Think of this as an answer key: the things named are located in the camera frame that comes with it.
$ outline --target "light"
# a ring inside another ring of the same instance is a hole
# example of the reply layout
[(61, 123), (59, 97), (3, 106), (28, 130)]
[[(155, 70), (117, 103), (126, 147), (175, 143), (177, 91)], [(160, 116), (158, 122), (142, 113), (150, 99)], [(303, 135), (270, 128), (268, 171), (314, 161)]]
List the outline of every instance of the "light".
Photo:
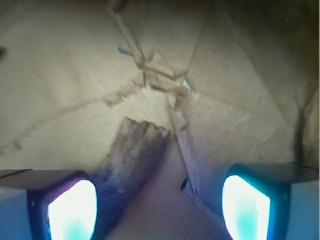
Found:
[(222, 210), (233, 240), (266, 240), (270, 198), (237, 175), (223, 185)]
[(96, 188), (92, 182), (80, 180), (48, 206), (51, 239), (89, 240), (96, 217)]

